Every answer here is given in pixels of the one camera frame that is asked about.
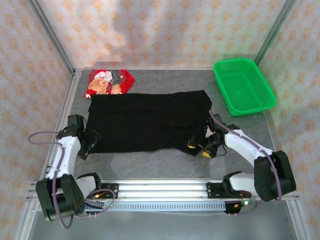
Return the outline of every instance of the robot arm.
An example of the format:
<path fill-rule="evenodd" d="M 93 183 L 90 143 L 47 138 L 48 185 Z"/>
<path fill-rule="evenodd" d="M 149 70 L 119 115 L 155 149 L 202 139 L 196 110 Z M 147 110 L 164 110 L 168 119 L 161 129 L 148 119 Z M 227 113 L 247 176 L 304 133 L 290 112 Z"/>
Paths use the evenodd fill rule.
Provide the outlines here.
<path fill-rule="evenodd" d="M 226 126 L 221 117 L 210 113 L 208 127 L 213 132 L 207 142 L 202 139 L 203 155 L 214 158 L 221 145 L 238 152 L 253 167 L 254 174 L 234 172 L 223 178 L 227 192 L 246 191 L 258 195 L 269 202 L 296 190 L 296 182 L 292 173 L 288 156 L 283 151 L 273 151 L 255 142 L 244 134 L 236 125 Z"/>
<path fill-rule="evenodd" d="M 44 217 L 48 221 L 58 218 L 54 207 L 53 192 L 55 192 L 61 216 L 66 218 L 82 214 L 85 210 L 85 199 L 89 193 L 101 188 L 101 181 L 96 173 L 79 176 L 77 180 L 73 177 L 77 156 L 85 160 L 100 138 L 95 131 L 85 131 L 83 121 L 80 115 L 68 117 L 68 126 L 56 136 L 57 142 L 62 147 L 57 149 L 53 166 L 45 179 L 36 183 L 35 190 Z M 55 180 L 56 189 L 53 191 L 56 170 L 58 170 Z"/>

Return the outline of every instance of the gray tabletop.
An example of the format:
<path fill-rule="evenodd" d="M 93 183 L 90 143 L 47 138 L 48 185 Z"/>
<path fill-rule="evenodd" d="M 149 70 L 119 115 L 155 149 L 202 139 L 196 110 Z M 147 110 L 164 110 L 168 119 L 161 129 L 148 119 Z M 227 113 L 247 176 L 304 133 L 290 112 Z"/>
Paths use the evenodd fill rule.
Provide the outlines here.
<path fill-rule="evenodd" d="M 220 212 L 108 211 L 97 219 L 59 221 L 35 215 L 30 240 L 296 240 L 285 201 L 262 203 L 254 212 L 227 217 Z"/>
<path fill-rule="evenodd" d="M 90 99 L 84 98 L 90 70 L 84 70 L 79 80 L 72 114 L 88 118 Z M 213 113 L 219 113 L 226 124 L 236 124 L 246 135 L 267 148 L 273 148 L 264 114 L 232 116 L 224 102 L 211 70 L 130 70 L 135 82 L 130 93 L 171 94 L 205 90 L 212 101 Z M 96 172 L 101 179 L 221 179 L 224 175 L 243 171 L 253 173 L 253 167 L 237 152 L 226 148 L 227 154 L 206 158 L 199 153 L 191 156 L 176 149 L 155 152 L 91 154 L 86 161 L 77 159 L 74 176 Z"/>

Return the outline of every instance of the black garment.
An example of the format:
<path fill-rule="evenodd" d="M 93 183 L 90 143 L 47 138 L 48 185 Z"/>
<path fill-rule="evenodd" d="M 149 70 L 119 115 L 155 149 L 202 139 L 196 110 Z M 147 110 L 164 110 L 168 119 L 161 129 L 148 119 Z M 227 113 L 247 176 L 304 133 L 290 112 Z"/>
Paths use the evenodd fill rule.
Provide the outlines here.
<path fill-rule="evenodd" d="M 204 90 L 173 94 L 92 95 L 86 128 L 102 135 L 93 153 L 125 153 L 188 148 L 202 136 L 212 102 Z"/>

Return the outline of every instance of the metal table surface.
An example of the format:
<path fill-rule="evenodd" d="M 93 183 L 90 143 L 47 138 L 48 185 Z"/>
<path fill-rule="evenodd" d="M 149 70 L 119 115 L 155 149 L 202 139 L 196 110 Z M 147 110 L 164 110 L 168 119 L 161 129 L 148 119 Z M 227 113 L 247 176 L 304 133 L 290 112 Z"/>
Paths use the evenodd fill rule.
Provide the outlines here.
<path fill-rule="evenodd" d="M 88 117 L 91 100 L 84 98 L 88 86 L 90 70 L 83 70 L 77 88 L 67 100 L 72 101 L 71 111 L 66 114 L 80 114 Z M 165 94 L 204 89 L 212 100 L 212 110 L 219 113 L 227 124 L 236 124 L 251 138 L 267 148 L 273 148 L 267 122 L 263 113 L 242 117 L 230 115 L 222 95 L 215 83 L 214 74 L 210 70 L 131 70 L 135 84 L 131 93 Z M 234 171 L 252 173 L 252 166 L 232 149 L 227 148 L 227 154 L 213 159 L 201 154 L 193 157 L 176 149 L 159 150 L 156 152 L 105 153 L 91 154 L 86 161 L 77 159 L 74 176 L 97 172 L 105 181 L 116 181 L 123 187 L 133 185 L 150 188 L 151 181 L 166 185 L 167 194 L 172 189 L 177 197 L 158 197 L 163 204 L 171 201 L 199 203 L 205 201 L 206 189 L 203 181 L 222 180 L 225 174 Z M 183 197 L 179 192 L 183 189 L 195 188 L 192 182 L 201 182 L 204 195 L 192 191 Z M 124 197 L 118 202 L 125 202 Z M 149 203 L 148 197 L 139 196 L 135 203 Z M 261 204 L 251 214 L 228 217 L 221 211 L 208 212 L 139 212 L 139 211 L 109 211 L 95 219 L 75 219 L 70 230 L 61 229 L 58 221 L 44 220 L 37 201 L 30 202 L 26 212 L 25 229 L 28 239 L 305 239 L 301 237 L 299 199 L 268 202 Z"/>
<path fill-rule="evenodd" d="M 91 70 L 83 70 L 70 115 L 88 118 L 90 99 L 84 98 Z M 236 124 L 246 135 L 267 148 L 273 148 L 263 112 L 234 117 L 224 102 L 212 70 L 130 70 L 135 83 L 129 93 L 170 94 L 205 90 L 212 101 L 213 113 L 219 113 L 226 124 Z M 237 152 L 227 148 L 225 156 L 206 158 L 191 156 L 176 149 L 155 152 L 91 154 L 86 161 L 77 159 L 74 176 L 97 172 L 102 179 L 222 179 L 226 174 L 253 167 Z"/>

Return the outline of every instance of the cartoon bear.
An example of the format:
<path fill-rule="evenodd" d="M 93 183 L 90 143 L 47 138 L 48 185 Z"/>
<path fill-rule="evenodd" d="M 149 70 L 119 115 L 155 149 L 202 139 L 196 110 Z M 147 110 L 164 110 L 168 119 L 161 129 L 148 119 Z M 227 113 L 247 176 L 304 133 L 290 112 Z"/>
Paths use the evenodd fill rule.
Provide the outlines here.
<path fill-rule="evenodd" d="M 108 86 L 111 85 L 111 94 L 121 94 L 119 79 L 123 76 L 114 75 L 111 71 L 99 72 L 94 76 L 92 82 L 89 83 L 88 89 L 95 91 L 96 94 L 106 94 Z"/>

